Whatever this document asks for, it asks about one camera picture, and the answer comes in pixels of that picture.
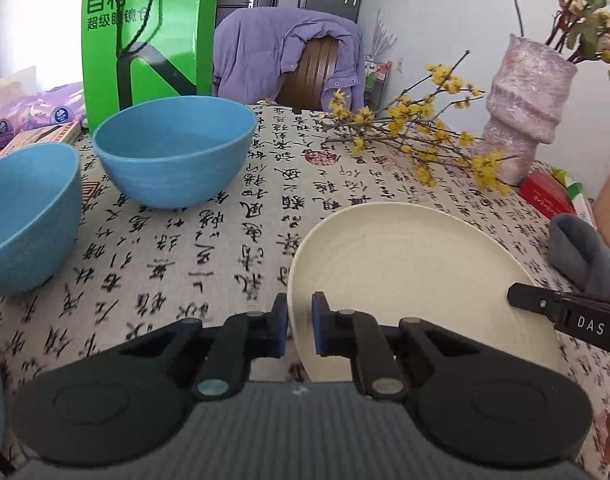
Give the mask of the cream plate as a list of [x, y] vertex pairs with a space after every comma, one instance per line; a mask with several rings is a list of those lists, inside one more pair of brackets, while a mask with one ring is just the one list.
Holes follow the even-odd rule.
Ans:
[[512, 356], [562, 372], [551, 323], [509, 306], [514, 283], [532, 283], [518, 260], [450, 214], [403, 203], [352, 206], [319, 222], [299, 244], [288, 280], [297, 353], [313, 382], [351, 379], [347, 359], [315, 349], [311, 296], [333, 310], [371, 314], [395, 326], [421, 318]]

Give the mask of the blue bowl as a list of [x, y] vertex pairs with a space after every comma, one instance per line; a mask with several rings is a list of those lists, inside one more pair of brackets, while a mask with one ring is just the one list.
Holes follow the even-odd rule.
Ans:
[[235, 180], [257, 127], [249, 107], [214, 96], [174, 96], [134, 105], [92, 135], [119, 191], [154, 209], [200, 205]]
[[43, 285], [66, 261], [82, 214], [80, 155], [40, 143], [0, 159], [0, 296]]

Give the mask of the grey purple cloth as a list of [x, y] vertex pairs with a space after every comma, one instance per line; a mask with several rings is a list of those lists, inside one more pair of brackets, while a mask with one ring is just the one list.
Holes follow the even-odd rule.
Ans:
[[610, 248], [589, 223], [572, 214], [553, 217], [548, 259], [585, 295], [610, 299]]

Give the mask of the green white packet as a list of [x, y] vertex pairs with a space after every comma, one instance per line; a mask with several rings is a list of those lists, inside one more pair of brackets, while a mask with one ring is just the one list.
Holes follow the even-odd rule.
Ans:
[[566, 171], [560, 168], [551, 169], [552, 176], [561, 183], [567, 192], [568, 199], [572, 204], [575, 214], [595, 229], [596, 219], [593, 217], [591, 205], [585, 196], [582, 185], [576, 182]]

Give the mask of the calligraphy print tablecloth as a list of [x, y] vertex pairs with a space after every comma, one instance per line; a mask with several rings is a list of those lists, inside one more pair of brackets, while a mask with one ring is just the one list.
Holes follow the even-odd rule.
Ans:
[[426, 188], [388, 148], [355, 159], [323, 142], [314, 116], [261, 106], [239, 176], [207, 203], [152, 210], [120, 193], [86, 138], [76, 247], [43, 287], [0, 298], [7, 394], [39, 374], [195, 316], [206, 325], [262, 309], [288, 284], [314, 225], [357, 204], [391, 200], [464, 220], [509, 250], [540, 285], [566, 289], [547, 263], [547, 221], [518, 194], [480, 192], [449, 170]]

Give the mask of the red box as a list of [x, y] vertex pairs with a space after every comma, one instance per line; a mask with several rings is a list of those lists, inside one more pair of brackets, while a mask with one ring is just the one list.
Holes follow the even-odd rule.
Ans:
[[575, 214], [566, 188], [547, 172], [531, 172], [518, 188], [518, 195], [547, 219], [559, 214]]

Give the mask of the yellow flower branch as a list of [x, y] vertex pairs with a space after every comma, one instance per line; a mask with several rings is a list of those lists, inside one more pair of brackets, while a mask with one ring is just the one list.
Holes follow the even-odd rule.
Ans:
[[456, 66], [429, 64], [427, 76], [407, 87], [378, 112], [364, 106], [351, 110], [345, 94], [334, 92], [330, 109], [317, 117], [326, 144], [344, 144], [359, 158], [375, 145], [390, 148], [411, 162], [413, 174], [427, 188], [437, 184], [435, 172], [445, 168], [473, 180], [481, 191], [508, 195], [512, 184], [500, 176], [515, 157], [503, 150], [476, 154], [478, 140], [443, 121], [447, 110], [467, 110], [485, 92], [461, 79]]

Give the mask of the pink textured vase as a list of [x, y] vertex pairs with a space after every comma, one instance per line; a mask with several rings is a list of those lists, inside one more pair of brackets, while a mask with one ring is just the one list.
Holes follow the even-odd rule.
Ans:
[[477, 153], [501, 154], [497, 174], [517, 186], [532, 168], [541, 144], [551, 144], [560, 125], [577, 66], [554, 49], [511, 35], [486, 98], [489, 120]]

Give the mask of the wooden chair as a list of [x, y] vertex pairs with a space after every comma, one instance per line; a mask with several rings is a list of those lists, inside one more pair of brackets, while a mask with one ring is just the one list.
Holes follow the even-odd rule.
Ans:
[[337, 65], [339, 43], [331, 36], [308, 41], [296, 70], [284, 77], [279, 105], [298, 110], [322, 110], [321, 97]]

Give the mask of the flat book box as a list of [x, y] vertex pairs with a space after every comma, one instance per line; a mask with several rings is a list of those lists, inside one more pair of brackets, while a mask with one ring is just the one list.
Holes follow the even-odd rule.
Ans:
[[82, 125], [79, 122], [68, 122], [63, 125], [54, 125], [20, 132], [0, 150], [0, 160], [15, 151], [19, 151], [21, 148], [27, 148], [34, 144], [73, 144], [81, 133]]

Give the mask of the purple jacket on chair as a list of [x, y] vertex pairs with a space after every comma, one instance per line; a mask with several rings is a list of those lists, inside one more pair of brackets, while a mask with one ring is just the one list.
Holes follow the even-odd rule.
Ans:
[[279, 96], [284, 76], [297, 69], [308, 41], [337, 40], [337, 64], [322, 89], [320, 104], [329, 108], [342, 93], [346, 106], [360, 110], [365, 92], [363, 38], [359, 26], [334, 14], [300, 8], [259, 6], [235, 10], [214, 35], [213, 94], [242, 104]]

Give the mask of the dried pink roses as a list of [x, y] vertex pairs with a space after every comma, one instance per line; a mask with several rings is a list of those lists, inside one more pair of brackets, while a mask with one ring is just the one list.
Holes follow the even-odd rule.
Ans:
[[600, 61], [610, 66], [610, 0], [559, 0], [549, 37], [530, 44], [566, 65]]

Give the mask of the purple tissue pack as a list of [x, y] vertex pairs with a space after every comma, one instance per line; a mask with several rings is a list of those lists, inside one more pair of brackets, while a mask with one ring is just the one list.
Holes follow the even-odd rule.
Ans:
[[63, 84], [22, 96], [0, 108], [0, 150], [21, 132], [80, 122], [86, 117], [83, 84]]

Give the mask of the green paper shopping bag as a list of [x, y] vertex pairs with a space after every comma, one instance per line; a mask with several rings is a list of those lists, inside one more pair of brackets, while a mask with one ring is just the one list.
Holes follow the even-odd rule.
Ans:
[[82, 0], [89, 128], [136, 104], [208, 96], [217, 0]]

